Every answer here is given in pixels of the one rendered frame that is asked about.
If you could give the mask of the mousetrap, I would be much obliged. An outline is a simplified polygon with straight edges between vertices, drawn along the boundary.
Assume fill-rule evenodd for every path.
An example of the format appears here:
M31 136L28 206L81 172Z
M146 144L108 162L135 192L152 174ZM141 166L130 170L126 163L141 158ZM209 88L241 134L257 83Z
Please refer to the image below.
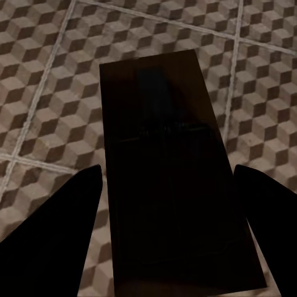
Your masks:
M267 288L195 49L99 68L114 297Z

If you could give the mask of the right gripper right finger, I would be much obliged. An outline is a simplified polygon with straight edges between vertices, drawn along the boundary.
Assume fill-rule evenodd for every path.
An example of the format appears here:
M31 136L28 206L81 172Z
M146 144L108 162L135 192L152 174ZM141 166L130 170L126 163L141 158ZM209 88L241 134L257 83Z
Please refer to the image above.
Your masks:
M240 204L282 297L297 297L297 194L265 173L236 165Z

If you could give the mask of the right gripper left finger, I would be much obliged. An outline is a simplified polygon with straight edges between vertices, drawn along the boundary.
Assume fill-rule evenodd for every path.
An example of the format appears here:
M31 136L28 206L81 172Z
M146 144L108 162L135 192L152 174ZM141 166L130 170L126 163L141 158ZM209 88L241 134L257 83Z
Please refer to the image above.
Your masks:
M102 189L79 171L0 243L0 297L77 297Z

